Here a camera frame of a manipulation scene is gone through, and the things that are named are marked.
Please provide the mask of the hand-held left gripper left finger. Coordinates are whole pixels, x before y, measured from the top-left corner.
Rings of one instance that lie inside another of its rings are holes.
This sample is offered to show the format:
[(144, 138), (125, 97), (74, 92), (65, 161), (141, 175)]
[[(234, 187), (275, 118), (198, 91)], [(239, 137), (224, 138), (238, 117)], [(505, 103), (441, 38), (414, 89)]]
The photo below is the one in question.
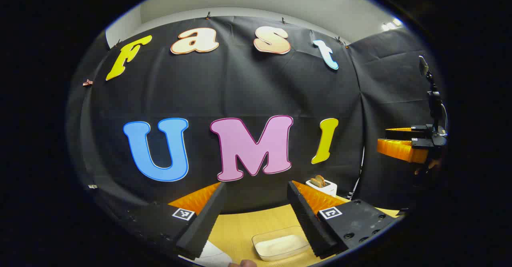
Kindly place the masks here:
[(226, 183), (216, 183), (171, 203), (134, 207), (121, 222), (159, 252), (194, 260), (201, 256), (226, 198)]

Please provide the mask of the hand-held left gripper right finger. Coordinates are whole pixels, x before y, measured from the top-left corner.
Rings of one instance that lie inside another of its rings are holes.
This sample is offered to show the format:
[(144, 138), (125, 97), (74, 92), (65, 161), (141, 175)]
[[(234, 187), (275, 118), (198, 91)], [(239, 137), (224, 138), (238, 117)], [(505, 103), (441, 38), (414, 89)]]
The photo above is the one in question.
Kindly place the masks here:
[(363, 200), (344, 202), (294, 180), (287, 183), (287, 199), (320, 259), (358, 249), (400, 222)]

